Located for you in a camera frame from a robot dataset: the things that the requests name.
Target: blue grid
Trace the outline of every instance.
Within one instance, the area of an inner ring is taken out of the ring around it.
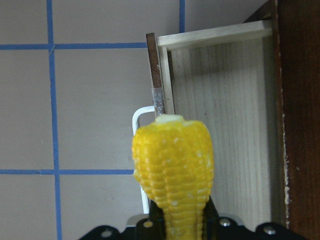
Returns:
[[[60,169],[56,99],[55,50],[66,49],[145,49],[146,42],[60,43],[54,44],[52,0],[46,0],[48,44],[1,44],[0,50],[48,50],[52,114],[53,169],[0,169],[1,175],[54,175],[57,240],[62,240],[60,175],[132,175],[132,169]],[[179,32],[185,32],[186,1],[179,0]]]

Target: gray square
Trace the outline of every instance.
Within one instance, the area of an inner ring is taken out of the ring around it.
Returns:
[[[1,0],[0,44],[48,43],[46,0]]]
[[[145,42],[179,32],[179,1],[53,0],[56,43]]]
[[[48,51],[0,51],[0,169],[52,169]]]
[[[146,49],[57,50],[61,169],[133,169],[134,112],[152,102]]]
[[[62,175],[63,239],[79,239],[109,225],[122,232],[128,218],[142,214],[141,192],[132,175]]]
[[[243,23],[266,0],[185,0],[185,31]]]
[[[55,178],[0,175],[0,239],[56,240]]]

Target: yellow corn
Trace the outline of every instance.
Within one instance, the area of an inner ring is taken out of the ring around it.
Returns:
[[[132,141],[134,177],[163,210],[167,240],[201,240],[203,209],[214,177],[206,126],[179,115],[159,116]]]

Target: corn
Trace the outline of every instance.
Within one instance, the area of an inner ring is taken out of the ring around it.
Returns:
[[[206,126],[163,114],[132,140],[133,176],[163,210],[167,240],[201,240],[203,209],[214,177]]]

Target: corn cob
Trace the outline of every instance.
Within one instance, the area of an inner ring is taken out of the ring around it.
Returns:
[[[132,140],[133,176],[163,210],[167,240],[201,240],[203,209],[214,177],[206,126],[163,114]]]

